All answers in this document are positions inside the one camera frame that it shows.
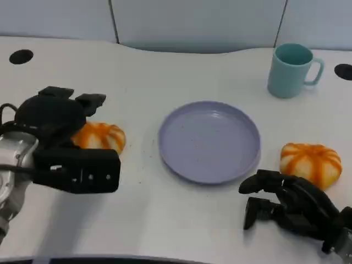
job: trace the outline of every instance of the light blue cup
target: light blue cup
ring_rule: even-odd
[[[306,81],[312,62],[319,63],[320,69],[315,80]],[[314,58],[310,49],[300,44],[283,44],[274,50],[268,90],[276,97],[292,98],[302,91],[304,85],[316,85],[323,71],[323,60]]]

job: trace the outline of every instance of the black round hole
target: black round hole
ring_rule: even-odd
[[[12,64],[23,64],[29,62],[32,58],[33,52],[29,49],[21,49],[12,53],[9,60]]]
[[[344,80],[352,81],[352,65],[350,64],[337,65],[335,67],[335,73]]]

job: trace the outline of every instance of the toy bread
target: toy bread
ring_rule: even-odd
[[[321,190],[326,190],[341,175],[341,159],[323,145],[286,144],[281,151],[280,171],[303,177]]]
[[[72,137],[72,141],[82,149],[114,149],[121,154],[126,145],[126,136],[116,125],[87,122]]]

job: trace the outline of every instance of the cable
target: cable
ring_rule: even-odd
[[[63,175],[62,172],[36,170],[32,168],[23,168],[23,167],[7,165],[7,164],[0,164],[0,171],[11,171],[14,173],[24,173],[24,174],[35,175],[35,176],[38,176],[38,175],[48,176],[48,174],[51,174],[51,176],[54,176],[55,174],[57,174],[58,176]]]
[[[18,108],[11,103],[4,103],[0,106],[0,126],[2,125],[2,113],[6,107],[11,108],[13,111],[17,112]]]

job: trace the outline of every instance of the mug handle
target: mug handle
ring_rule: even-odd
[[[321,78],[321,75],[322,75],[322,73],[324,71],[325,64],[324,64],[324,61],[322,59],[313,58],[313,62],[319,63],[320,64],[320,69],[319,69],[318,74],[315,77],[315,79],[313,81],[305,81],[304,82],[305,85],[316,85],[319,82],[319,80]]]

